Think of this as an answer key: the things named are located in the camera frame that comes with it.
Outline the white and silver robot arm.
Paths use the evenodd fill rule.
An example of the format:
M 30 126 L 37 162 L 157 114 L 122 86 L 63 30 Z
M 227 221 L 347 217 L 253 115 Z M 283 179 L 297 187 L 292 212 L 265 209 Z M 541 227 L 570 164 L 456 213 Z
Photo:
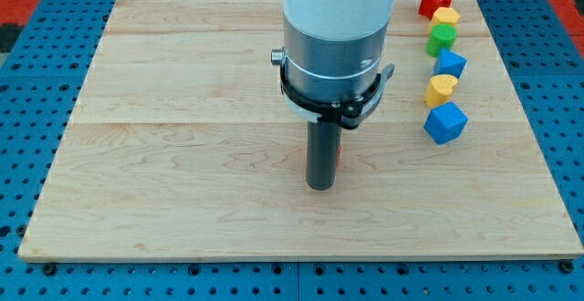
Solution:
M 394 0 L 283 0 L 286 81 L 322 102 L 373 84 Z

